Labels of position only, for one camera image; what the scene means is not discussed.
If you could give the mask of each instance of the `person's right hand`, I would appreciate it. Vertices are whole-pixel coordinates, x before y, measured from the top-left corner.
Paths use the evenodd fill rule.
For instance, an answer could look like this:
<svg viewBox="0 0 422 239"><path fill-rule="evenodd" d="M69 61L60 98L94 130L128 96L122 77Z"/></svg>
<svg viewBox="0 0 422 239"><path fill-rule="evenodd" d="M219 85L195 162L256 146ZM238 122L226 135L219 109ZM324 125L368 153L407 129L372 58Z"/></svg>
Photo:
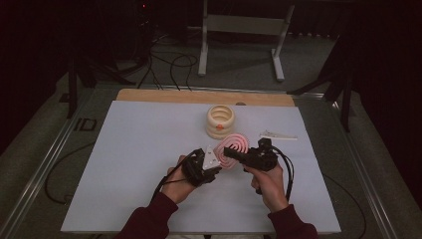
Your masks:
<svg viewBox="0 0 422 239"><path fill-rule="evenodd" d="M283 183L283 169L278 163L270 171L261 171L246 165L244 168L254 175L251 186L261 189L264 204L271 212L277 212L289 206Z"/></svg>

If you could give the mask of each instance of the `hand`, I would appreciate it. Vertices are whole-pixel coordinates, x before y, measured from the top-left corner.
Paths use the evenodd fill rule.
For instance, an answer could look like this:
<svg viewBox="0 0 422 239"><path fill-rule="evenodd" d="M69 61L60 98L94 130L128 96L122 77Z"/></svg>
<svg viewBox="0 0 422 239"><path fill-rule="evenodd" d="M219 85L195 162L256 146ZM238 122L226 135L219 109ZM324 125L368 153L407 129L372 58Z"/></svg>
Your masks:
<svg viewBox="0 0 422 239"><path fill-rule="evenodd" d="M244 168L254 175L251 186L261 189L264 204L271 212L277 212L289 206L283 183L283 169L278 163L275 168L267 172L246 165Z"/></svg>
<svg viewBox="0 0 422 239"><path fill-rule="evenodd" d="M179 160L177 161L177 163L181 162L183 160L183 158L185 158L184 155L179 156ZM170 167L167 170L167 175L168 173L171 172L171 170L173 170L174 167ZM164 193L168 198L170 198L174 203L178 204L182 201L184 201L187 196L195 189L194 186L192 186L192 184L190 184L187 180L183 180L185 179L185 176L183 175L182 172L182 166L180 166L179 168L176 169L176 171L173 172L173 174L171 174L166 182L164 184L164 186L161 189L161 192Z"/></svg>

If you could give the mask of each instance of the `stacked rings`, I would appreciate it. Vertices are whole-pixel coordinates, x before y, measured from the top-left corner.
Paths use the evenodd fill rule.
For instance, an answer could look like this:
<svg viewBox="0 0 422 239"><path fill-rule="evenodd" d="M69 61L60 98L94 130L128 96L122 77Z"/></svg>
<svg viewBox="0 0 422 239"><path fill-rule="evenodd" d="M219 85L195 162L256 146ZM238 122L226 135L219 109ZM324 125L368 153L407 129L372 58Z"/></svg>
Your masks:
<svg viewBox="0 0 422 239"><path fill-rule="evenodd" d="M215 139L222 139L233 132L235 113L227 106L214 106L207 113L207 133Z"/></svg>
<svg viewBox="0 0 422 239"><path fill-rule="evenodd" d="M231 168L237 163L237 160L231 157L226 157L224 155L224 147L230 147L239 152L247 153L249 149L249 141L242 134L232 133L221 140L214 148L214 153L220 160L220 165L223 168Z"/></svg>

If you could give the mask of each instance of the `person's left hand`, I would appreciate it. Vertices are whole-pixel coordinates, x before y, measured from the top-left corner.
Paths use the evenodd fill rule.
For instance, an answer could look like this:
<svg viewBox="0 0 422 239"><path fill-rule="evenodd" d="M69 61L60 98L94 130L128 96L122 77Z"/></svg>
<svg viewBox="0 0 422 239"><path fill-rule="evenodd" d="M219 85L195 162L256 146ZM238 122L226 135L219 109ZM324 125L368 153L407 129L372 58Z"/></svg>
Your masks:
<svg viewBox="0 0 422 239"><path fill-rule="evenodd" d="M185 158L185 155L180 155L179 160L177 163L181 162ZM170 173L171 170L173 170L174 167L170 167L167 170L167 175ZM192 184L190 184L185 179L185 175L182 172L182 166L176 169L176 171L171 174L166 182L170 181L176 181L176 182L170 182L166 183L162 186L161 192L164 193L168 198L170 198L174 203L178 204L182 201L184 201L187 196L196 188Z"/></svg>

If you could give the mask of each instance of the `beige cylindrical container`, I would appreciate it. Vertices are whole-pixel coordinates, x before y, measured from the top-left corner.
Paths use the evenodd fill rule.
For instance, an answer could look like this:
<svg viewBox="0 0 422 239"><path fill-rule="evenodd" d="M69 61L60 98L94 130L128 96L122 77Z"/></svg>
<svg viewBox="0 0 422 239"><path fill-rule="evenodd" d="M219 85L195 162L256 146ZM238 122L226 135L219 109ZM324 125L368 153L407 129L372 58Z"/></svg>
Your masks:
<svg viewBox="0 0 422 239"><path fill-rule="evenodd" d="M207 113L206 130L210 137L222 139L233 132L235 113L227 106L218 105Z"/></svg>

